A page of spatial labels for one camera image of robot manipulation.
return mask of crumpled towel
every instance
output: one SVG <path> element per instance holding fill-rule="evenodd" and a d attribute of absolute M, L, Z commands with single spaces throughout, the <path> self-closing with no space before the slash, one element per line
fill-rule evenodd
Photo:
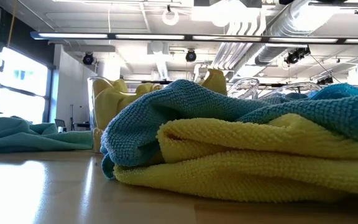
<path fill-rule="evenodd" d="M 56 124 L 0 118 L 0 153 L 92 149 L 90 131 L 58 133 Z"/>
<path fill-rule="evenodd" d="M 358 194 L 358 141 L 296 114 L 268 124 L 195 118 L 158 131 L 166 164 L 115 166 L 120 182 L 240 202 Z"/>
<path fill-rule="evenodd" d="M 105 154 L 102 169 L 112 178 L 114 164 L 148 163 L 160 150 L 155 135 L 160 125 L 168 121 L 216 118 L 265 124 L 288 113 L 358 140 L 358 88 L 348 84 L 331 85 L 306 100 L 281 97 L 240 100 L 187 80 L 177 80 L 163 90 L 139 98 L 109 123 L 102 136 L 101 152 Z"/>

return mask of blue microfiber towel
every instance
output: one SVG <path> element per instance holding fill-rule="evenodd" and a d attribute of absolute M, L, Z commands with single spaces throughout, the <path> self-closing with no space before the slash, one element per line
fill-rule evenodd
<path fill-rule="evenodd" d="M 58 133 L 56 124 L 30 124 L 20 118 L 0 118 L 0 153 L 92 149 L 90 131 Z"/>
<path fill-rule="evenodd" d="M 109 123 L 102 136 L 102 168 L 111 178 L 114 164 L 139 166 L 151 160 L 159 150 L 157 131 L 167 121 L 216 118 L 264 124 L 288 113 L 358 140 L 358 88 L 347 84 L 329 86 L 307 99 L 240 100 L 177 80 L 139 98 Z"/>

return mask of towel stack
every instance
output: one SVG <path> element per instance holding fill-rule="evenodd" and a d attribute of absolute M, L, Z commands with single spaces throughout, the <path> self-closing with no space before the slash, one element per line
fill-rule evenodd
<path fill-rule="evenodd" d="M 124 108 L 103 133 L 106 176 L 241 202 L 358 194 L 358 88 L 238 100 L 222 78 L 212 70 L 208 88 L 178 80 Z"/>

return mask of white ceiling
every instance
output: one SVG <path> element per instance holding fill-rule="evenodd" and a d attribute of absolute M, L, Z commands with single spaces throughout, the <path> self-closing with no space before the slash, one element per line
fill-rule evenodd
<path fill-rule="evenodd" d="M 145 19 L 138 5 L 124 6 L 122 4 L 83 4 L 78 2 L 54 2 L 52 0 L 20 0 L 31 11 L 41 17 L 55 31 L 65 32 L 109 32 L 108 11 L 110 11 L 111 32 L 126 33 L 163 33 L 163 34 L 224 34 L 222 27 L 216 27 L 212 22 L 192 21 L 189 16 L 190 7 L 180 7 L 179 22 L 174 26 L 168 26 L 162 22 L 163 6 L 144 6 L 145 16 L 150 30 L 147 29 Z M 12 11 L 10 0 L 0 0 L 0 6 L 5 10 Z M 191 6 L 193 1 L 182 1 L 183 5 Z M 23 5 L 18 4 L 17 17 L 26 24 L 39 31 L 53 31 L 32 12 Z M 358 37 L 358 15 L 352 11 L 334 15 L 324 26 L 313 33 L 315 36 L 355 36 Z M 126 61 L 128 73 L 150 74 L 156 66 L 152 60 L 144 60 L 147 53 L 147 42 L 131 41 L 101 41 L 81 40 L 73 41 L 72 45 L 108 45 L 112 44 Z M 219 43 L 206 42 L 170 42 L 172 47 L 183 47 L 184 49 L 196 49 L 197 60 L 213 60 L 219 49 Z M 358 57 L 358 47 L 338 45 L 313 45 L 312 54 L 322 61 L 324 67 L 329 69 L 338 66 L 336 57 L 346 58 L 345 62 L 352 57 Z M 314 59 L 306 58 L 301 61 L 303 65 L 297 65 L 290 69 L 291 77 L 305 78 L 319 74 L 324 71 Z M 277 68 L 266 68 L 264 77 L 272 77 L 272 82 L 279 82 L 288 78 L 288 70 L 282 68 L 282 59 L 277 62 Z M 185 53 L 176 52 L 174 58 L 167 63 L 169 70 L 192 71 L 193 63 L 186 63 Z"/>

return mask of spotlight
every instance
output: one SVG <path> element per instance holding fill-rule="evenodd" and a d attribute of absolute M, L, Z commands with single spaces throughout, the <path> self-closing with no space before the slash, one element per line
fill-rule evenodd
<path fill-rule="evenodd" d="M 83 62 L 85 65 L 92 65 L 93 61 L 94 61 L 93 53 L 92 53 L 92 52 L 87 52 L 87 53 L 85 53 L 85 56 L 84 56 L 84 58 L 82 59 L 82 62 Z"/>
<path fill-rule="evenodd" d="M 310 48 L 299 48 L 294 52 L 289 52 L 287 58 L 284 60 L 288 65 L 298 63 L 301 59 L 304 59 L 306 55 L 310 54 Z"/>
<path fill-rule="evenodd" d="M 194 62 L 196 60 L 196 58 L 197 58 L 197 55 L 194 52 L 194 50 L 187 51 L 187 54 L 186 54 L 186 61 L 187 62 Z"/>

